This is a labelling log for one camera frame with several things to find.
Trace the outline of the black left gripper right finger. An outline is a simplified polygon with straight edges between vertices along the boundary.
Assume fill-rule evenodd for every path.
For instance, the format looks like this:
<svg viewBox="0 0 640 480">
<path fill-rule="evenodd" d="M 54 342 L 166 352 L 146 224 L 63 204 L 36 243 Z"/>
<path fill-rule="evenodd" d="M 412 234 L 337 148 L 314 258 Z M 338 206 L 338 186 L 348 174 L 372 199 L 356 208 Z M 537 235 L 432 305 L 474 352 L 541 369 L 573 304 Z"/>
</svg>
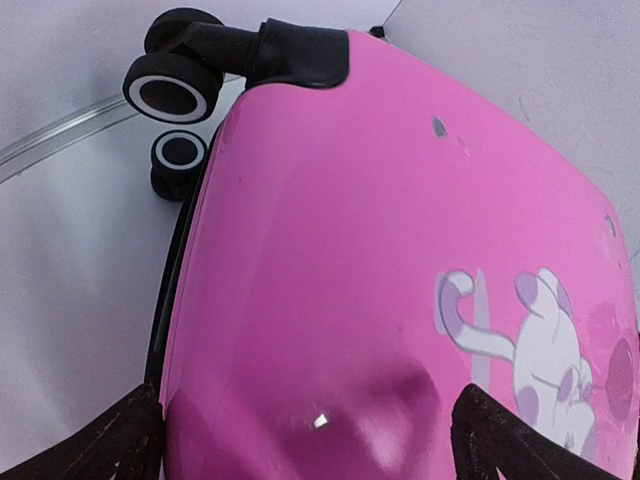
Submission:
<svg viewBox="0 0 640 480">
<path fill-rule="evenodd" d="M 611 472 L 557 445 L 474 383 L 451 406 L 455 479 L 614 479 Z"/>
</svg>

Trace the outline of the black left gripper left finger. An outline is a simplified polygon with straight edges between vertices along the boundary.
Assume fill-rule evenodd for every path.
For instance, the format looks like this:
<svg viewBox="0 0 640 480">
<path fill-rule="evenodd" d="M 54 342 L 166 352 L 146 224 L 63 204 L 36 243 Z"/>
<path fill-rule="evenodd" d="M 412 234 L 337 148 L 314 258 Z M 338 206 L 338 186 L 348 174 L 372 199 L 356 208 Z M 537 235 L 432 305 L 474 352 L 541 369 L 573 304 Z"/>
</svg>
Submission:
<svg viewBox="0 0 640 480">
<path fill-rule="evenodd" d="M 165 447 L 158 394 L 143 383 L 77 433 L 3 479 L 157 479 Z"/>
</svg>

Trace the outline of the pink cartoon hard-shell suitcase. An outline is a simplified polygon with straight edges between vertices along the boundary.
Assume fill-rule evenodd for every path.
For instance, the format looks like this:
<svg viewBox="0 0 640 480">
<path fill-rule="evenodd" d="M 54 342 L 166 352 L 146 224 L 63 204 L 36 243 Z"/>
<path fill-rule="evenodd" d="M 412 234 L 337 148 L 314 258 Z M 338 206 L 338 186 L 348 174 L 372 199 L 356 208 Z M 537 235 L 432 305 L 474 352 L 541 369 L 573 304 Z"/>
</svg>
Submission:
<svg viewBox="0 0 640 480">
<path fill-rule="evenodd" d="M 527 127 L 370 34 L 193 8 L 123 92 L 182 206 L 146 368 L 166 478 L 455 479 L 467 383 L 638 477 L 619 219 Z"/>
</svg>

